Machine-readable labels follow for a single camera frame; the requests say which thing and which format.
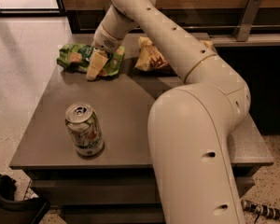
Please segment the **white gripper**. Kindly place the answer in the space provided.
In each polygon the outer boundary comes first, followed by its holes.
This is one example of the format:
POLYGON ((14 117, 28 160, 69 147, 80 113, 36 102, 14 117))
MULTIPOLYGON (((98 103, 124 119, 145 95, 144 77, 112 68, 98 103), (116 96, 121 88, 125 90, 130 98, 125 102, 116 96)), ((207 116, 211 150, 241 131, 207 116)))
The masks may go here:
MULTIPOLYGON (((113 53, 122 44, 125 36, 136 26, 135 21, 111 5, 94 33, 92 45, 100 50, 113 53)), ((104 52, 94 52, 90 59, 86 79, 95 80, 107 61, 108 58, 104 52)))

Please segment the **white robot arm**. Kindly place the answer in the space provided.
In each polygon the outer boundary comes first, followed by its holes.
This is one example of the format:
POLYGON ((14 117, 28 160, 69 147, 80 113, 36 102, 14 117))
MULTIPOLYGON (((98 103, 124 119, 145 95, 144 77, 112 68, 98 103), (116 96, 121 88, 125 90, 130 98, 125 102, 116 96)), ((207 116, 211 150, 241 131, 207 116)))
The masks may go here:
POLYGON ((250 91, 226 62, 155 7, 111 0, 93 45, 113 52, 140 26, 182 81, 150 109, 147 135, 166 224, 245 224, 227 147, 250 91))

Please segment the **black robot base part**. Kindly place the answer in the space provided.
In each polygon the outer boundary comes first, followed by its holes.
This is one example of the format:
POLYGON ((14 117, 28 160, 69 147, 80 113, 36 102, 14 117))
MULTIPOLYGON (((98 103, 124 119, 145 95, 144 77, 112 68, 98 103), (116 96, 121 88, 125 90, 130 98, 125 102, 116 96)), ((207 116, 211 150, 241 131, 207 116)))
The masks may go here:
POLYGON ((15 201, 16 181, 0 174, 0 224, 38 224, 50 208, 42 197, 15 201))

